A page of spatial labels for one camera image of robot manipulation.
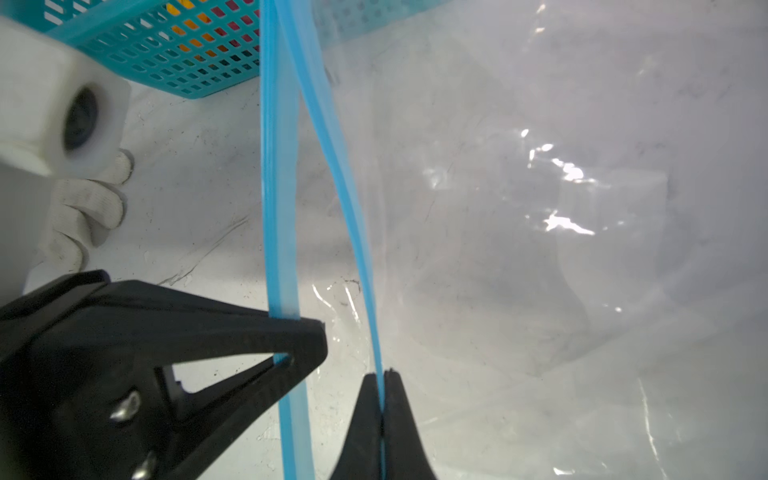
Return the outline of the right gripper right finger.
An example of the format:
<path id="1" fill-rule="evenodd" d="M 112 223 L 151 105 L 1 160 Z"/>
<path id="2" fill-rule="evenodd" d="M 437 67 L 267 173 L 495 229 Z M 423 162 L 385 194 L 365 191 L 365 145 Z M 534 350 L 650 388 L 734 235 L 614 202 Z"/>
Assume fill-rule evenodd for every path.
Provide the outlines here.
<path id="1" fill-rule="evenodd" d="M 384 478 L 436 480 L 425 453 L 401 375 L 384 373 Z"/>

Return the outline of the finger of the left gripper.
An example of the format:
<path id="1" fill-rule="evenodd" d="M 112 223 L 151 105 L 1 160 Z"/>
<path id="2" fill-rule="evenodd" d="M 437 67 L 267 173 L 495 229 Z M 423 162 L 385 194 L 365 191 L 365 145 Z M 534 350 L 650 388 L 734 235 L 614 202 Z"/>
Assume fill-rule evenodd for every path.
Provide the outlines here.
<path id="1" fill-rule="evenodd" d="M 195 479 L 326 356 L 317 320 L 63 276 L 1 308 L 1 475 Z"/>

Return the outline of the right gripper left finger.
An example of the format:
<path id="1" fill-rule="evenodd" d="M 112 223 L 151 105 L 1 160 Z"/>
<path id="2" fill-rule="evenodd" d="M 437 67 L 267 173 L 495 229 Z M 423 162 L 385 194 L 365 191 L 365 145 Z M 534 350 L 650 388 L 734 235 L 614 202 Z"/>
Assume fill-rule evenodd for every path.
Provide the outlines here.
<path id="1" fill-rule="evenodd" d="M 374 373 L 363 377 L 351 422 L 330 480 L 380 480 L 382 413 Z"/>

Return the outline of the clear zip bag blue zipper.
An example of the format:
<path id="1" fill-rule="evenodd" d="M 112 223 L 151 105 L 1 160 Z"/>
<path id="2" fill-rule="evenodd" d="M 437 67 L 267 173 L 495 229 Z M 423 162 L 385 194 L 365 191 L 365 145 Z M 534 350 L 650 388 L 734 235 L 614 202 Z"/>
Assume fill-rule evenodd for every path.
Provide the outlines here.
<path id="1" fill-rule="evenodd" d="M 763 1 L 269 1 L 316 478 L 399 372 L 441 479 L 767 475 Z"/>

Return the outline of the teal plastic basket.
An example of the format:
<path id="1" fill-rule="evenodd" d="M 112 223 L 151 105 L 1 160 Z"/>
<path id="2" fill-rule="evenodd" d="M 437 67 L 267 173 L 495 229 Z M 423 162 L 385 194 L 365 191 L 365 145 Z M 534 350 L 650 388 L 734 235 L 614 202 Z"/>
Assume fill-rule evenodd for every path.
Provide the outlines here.
<path id="1" fill-rule="evenodd" d="M 258 77 L 272 1 L 4 1 L 2 16 L 116 75 L 185 99 Z M 331 103 L 319 50 L 436 7 L 434 1 L 286 1 L 277 26 L 309 100 Z"/>

